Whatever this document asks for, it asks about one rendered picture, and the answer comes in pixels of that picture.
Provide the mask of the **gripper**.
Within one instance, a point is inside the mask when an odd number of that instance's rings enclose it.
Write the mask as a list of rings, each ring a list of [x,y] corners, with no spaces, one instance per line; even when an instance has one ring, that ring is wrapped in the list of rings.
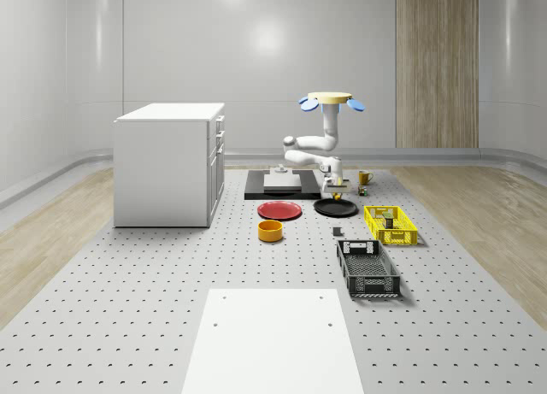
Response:
[[[342,180],[335,184],[333,180],[325,180],[322,184],[321,191],[327,196],[332,196],[333,193],[349,193],[352,190],[352,184],[349,180]]]

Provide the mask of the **black plate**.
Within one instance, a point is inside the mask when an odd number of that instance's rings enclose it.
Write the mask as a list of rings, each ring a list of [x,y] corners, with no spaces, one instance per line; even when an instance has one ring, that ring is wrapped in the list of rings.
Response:
[[[358,213],[357,206],[348,200],[334,198],[322,198],[314,202],[317,213],[332,218],[351,217]]]

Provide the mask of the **red plate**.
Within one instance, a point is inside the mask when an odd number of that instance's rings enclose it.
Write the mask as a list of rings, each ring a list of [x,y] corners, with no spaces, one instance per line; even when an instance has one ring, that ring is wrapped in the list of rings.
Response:
[[[301,207],[287,201],[271,201],[260,204],[257,213],[267,220],[289,221],[298,218],[302,214]]]

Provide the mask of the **yellow basket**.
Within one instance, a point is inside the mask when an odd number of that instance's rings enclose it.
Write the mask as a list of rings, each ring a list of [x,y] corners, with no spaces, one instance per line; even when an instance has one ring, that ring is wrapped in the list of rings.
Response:
[[[393,228],[386,228],[383,214],[393,216]],[[382,244],[417,244],[418,230],[399,206],[364,206],[364,220],[373,238]]]

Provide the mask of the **yellow bowl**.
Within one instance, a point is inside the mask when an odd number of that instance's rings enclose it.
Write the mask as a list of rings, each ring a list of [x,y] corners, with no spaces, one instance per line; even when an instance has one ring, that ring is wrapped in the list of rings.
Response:
[[[264,220],[258,224],[258,238],[273,243],[283,238],[283,224],[276,220]]]

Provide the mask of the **black stove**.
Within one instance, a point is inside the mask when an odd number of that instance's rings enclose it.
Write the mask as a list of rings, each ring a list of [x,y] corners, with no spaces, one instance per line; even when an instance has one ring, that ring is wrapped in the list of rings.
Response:
[[[276,186],[266,188],[264,176],[273,169],[250,170],[244,190],[245,200],[318,200],[321,199],[321,188],[317,183],[314,171],[309,169],[291,169],[285,173],[288,177],[299,176],[298,186]]]

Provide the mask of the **dark grey basket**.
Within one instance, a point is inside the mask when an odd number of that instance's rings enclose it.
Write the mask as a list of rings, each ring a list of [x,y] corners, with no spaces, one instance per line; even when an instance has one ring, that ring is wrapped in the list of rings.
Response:
[[[351,295],[396,297],[400,274],[378,240],[339,240],[338,262]]]

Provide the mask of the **white board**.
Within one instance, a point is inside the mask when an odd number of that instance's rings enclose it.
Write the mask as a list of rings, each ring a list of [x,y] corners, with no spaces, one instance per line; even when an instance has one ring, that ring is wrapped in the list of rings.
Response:
[[[363,394],[334,289],[212,289],[182,394]]]

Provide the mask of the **white cabinet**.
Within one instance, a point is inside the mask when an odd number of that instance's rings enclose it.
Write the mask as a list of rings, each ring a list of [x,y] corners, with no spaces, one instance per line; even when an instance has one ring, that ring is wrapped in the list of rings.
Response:
[[[115,121],[115,226],[210,226],[224,187],[224,108],[151,103]]]

